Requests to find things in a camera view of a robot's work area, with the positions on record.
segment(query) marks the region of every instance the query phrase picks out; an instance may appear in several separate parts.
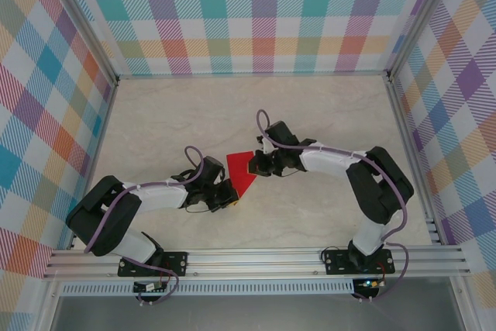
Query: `black mounting bracket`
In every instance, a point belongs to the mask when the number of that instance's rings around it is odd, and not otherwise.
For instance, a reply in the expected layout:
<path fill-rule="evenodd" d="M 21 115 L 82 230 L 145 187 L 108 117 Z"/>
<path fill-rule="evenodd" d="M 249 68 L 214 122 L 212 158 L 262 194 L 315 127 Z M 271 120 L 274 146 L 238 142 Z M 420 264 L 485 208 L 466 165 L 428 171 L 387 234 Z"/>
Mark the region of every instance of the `black mounting bracket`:
<path fill-rule="evenodd" d="M 161 252 L 158 262 L 155 258 L 153 263 L 150 265 L 168 269 L 176 273 L 178 277 L 184 277 L 186 275 L 186 267 L 188 265 L 188 253 L 177 251 Z M 160 274 L 160 271 L 146 269 L 145 267 L 135 265 L 124 258 L 120 260 L 119 269 L 117 270 L 117 275 L 119 277 L 159 277 Z"/>
<path fill-rule="evenodd" d="M 394 261 L 390 250 L 381 249 L 377 253 L 374 262 L 370 263 L 361 270 L 350 261 L 349 250 L 325 250 L 322 253 L 322 259 L 325 263 L 325 272 L 327 275 L 336 274 L 393 274 Z"/>

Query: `metal extrusion bar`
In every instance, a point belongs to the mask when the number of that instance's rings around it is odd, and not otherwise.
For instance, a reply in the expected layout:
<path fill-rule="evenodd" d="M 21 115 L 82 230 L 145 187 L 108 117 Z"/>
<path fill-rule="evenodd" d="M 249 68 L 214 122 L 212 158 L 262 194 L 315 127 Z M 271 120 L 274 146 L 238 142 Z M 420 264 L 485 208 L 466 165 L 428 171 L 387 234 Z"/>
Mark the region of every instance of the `metal extrusion bar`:
<path fill-rule="evenodd" d="M 110 115 L 112 114 L 112 110 L 114 109 L 115 97 L 117 96 L 117 89 L 119 88 L 119 82 L 116 82 L 116 85 L 112 86 L 112 93 L 110 94 L 110 100 L 108 101 L 107 113 L 105 114 L 105 119 L 103 121 L 102 131 L 98 138 L 98 142 L 96 145 L 95 155 L 91 159 L 90 169 L 88 172 L 88 176 L 86 177 L 86 185 L 84 186 L 84 193 L 86 195 L 90 188 L 91 182 L 93 181 L 93 176 L 95 176 L 96 164 L 98 163 L 98 157 L 100 157 L 100 151 L 102 150 L 103 139 L 105 138 L 105 133 L 107 132 L 107 127 L 109 126 Z M 72 233 L 71 238 L 67 241 L 65 247 L 72 247 L 72 243 L 76 236 Z"/>
<path fill-rule="evenodd" d="M 420 13 L 418 14 L 413 27 L 405 38 L 405 41 L 401 45 L 398 55 L 391 66 L 391 76 L 393 80 L 398 75 L 406 60 L 410 57 L 417 40 L 419 40 L 425 26 L 430 21 L 437 5 L 441 0 L 425 0 Z"/>
<path fill-rule="evenodd" d="M 474 279 L 472 277 L 451 277 L 450 280 L 465 329 L 483 331 L 481 322 L 477 317 L 475 304 L 477 304 L 479 295 L 475 290 Z"/>
<path fill-rule="evenodd" d="M 436 211 L 432 207 L 432 197 L 420 167 L 421 162 L 415 148 L 415 141 L 413 140 L 412 134 L 408 130 L 405 114 L 401 106 L 401 100 L 398 97 L 398 91 L 387 77 L 384 78 L 384 84 L 386 87 L 387 97 L 389 98 L 391 109 L 394 114 L 394 120 L 396 121 L 398 131 L 401 136 L 401 142 L 405 149 L 408 165 L 412 171 L 415 191 L 417 192 L 421 205 L 424 209 L 425 217 L 427 219 L 434 219 L 436 222 L 441 221 L 439 217 L 436 216 Z"/>
<path fill-rule="evenodd" d="M 432 244 L 440 245 L 441 239 L 439 238 L 439 232 L 434 219 L 425 219 L 425 224 L 427 225 L 427 231 L 431 237 Z"/>
<path fill-rule="evenodd" d="M 360 71 L 327 71 L 325 73 L 315 72 L 315 73 L 298 73 L 299 77 L 315 77 L 315 76 L 325 76 L 325 77 L 347 77 L 347 76 L 377 76 L 382 75 L 384 71 L 382 70 L 360 70 Z M 218 74 L 195 74 L 194 78 L 217 78 Z M 294 77 L 294 73 L 222 73 L 223 77 L 236 77 L 236 78 L 252 78 L 252 77 Z M 171 74 L 153 74 L 153 75 L 143 75 L 135 76 L 129 74 L 122 74 L 119 76 L 121 80 L 133 80 L 133 79 L 181 79 L 181 78 L 191 78 L 191 75 L 171 75 Z"/>
<path fill-rule="evenodd" d="M 46 331 L 51 329 L 57 304 L 62 293 L 63 284 L 60 282 L 51 282 L 45 284 L 45 297 L 40 304 L 40 311 L 34 312 L 32 331 Z"/>
<path fill-rule="evenodd" d="M 407 277 L 450 277 L 470 273 L 459 246 L 407 247 Z M 320 261 L 322 248 L 187 250 L 186 276 L 181 280 L 248 280 L 306 278 L 366 278 L 364 274 L 328 276 Z M 405 265 L 401 248 L 391 248 L 397 277 Z M 129 281 L 117 276 L 120 257 L 95 257 L 81 250 L 53 252 L 45 279 L 51 281 Z"/>
<path fill-rule="evenodd" d="M 103 50 L 98 37 L 95 35 L 88 19 L 84 16 L 78 0 L 61 0 L 64 9 L 67 11 L 76 26 L 76 29 L 83 36 L 84 41 L 88 45 L 89 50 L 98 62 L 98 65 L 103 70 L 105 77 L 113 84 L 117 84 L 117 73 L 115 72 L 110 60 Z"/>

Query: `plaid wall panel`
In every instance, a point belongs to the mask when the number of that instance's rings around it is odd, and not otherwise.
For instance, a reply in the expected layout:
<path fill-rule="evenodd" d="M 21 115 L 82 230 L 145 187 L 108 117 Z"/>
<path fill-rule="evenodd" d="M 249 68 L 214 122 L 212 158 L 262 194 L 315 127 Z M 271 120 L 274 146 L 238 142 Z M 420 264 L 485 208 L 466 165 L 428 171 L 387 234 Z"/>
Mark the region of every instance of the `plaid wall panel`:
<path fill-rule="evenodd" d="M 382 71 L 411 11 L 407 0 L 95 1 L 79 0 L 115 68 L 133 75 Z"/>
<path fill-rule="evenodd" d="M 405 37 L 408 35 L 410 32 L 410 29 L 412 26 L 415 24 L 415 20 L 417 19 L 417 16 L 419 15 L 420 10 L 422 9 L 423 5 L 425 3 L 425 0 L 417 0 L 415 2 L 415 5 L 413 6 L 412 10 L 410 11 L 410 15 L 408 16 L 407 22 L 403 26 L 403 29 L 401 30 L 401 34 L 396 41 L 396 44 L 394 45 L 393 51 L 389 57 L 389 60 L 387 60 L 386 64 L 386 69 L 390 70 L 391 66 L 394 62 L 394 59 L 398 55 L 398 51 L 400 50 L 401 46 L 403 46 L 403 42 L 405 41 Z"/>
<path fill-rule="evenodd" d="M 27 329 L 108 107 L 104 78 L 59 0 L 0 0 L 0 330 Z"/>
<path fill-rule="evenodd" d="M 496 0 L 442 0 L 398 90 L 450 243 L 466 248 L 479 316 L 496 324 Z"/>

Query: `red fabric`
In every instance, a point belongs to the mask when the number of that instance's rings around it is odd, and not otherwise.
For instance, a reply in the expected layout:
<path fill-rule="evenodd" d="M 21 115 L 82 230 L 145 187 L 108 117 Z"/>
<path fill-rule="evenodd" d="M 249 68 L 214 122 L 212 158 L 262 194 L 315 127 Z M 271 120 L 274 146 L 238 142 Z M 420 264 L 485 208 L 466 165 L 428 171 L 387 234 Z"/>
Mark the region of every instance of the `red fabric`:
<path fill-rule="evenodd" d="M 232 186 L 236 189 L 240 198 L 257 177 L 255 174 L 248 173 L 248 162 L 253 156 L 253 151 L 247 151 L 245 153 L 229 154 L 226 157 Z"/>

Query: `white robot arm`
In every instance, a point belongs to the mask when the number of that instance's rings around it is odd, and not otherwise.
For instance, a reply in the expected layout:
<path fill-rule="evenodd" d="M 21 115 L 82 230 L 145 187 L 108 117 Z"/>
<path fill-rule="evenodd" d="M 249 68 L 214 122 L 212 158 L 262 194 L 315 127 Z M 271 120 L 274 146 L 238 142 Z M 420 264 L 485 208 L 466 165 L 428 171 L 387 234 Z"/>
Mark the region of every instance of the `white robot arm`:
<path fill-rule="evenodd" d="M 281 176 L 287 167 L 348 178 L 364 218 L 350 241 L 347 260 L 357 271 L 366 271 L 371 263 L 375 264 L 384 245 L 387 225 L 401 209 L 391 186 L 384 179 L 378 180 L 377 171 L 360 157 L 322 151 L 326 146 L 315 140 L 306 139 L 300 143 L 284 122 L 276 122 L 265 132 L 275 143 L 299 149 L 277 147 L 268 139 L 258 137 L 263 149 L 258 150 L 250 161 L 250 173 Z M 373 161 L 392 180 L 405 203 L 413 196 L 412 185 L 385 149 L 375 147 L 354 154 Z"/>
<path fill-rule="evenodd" d="M 113 253 L 160 266 L 163 250 L 145 233 L 129 228 L 134 216 L 155 209 L 186 209 L 199 202 L 204 202 L 211 212 L 223 209 L 239 199 L 231 180 L 225 176 L 224 166 L 212 157 L 203 158 L 201 169 L 198 166 L 145 188 L 106 176 L 71 211 L 66 224 L 95 256 Z M 107 212 L 107 207 L 126 189 L 130 191 Z"/>

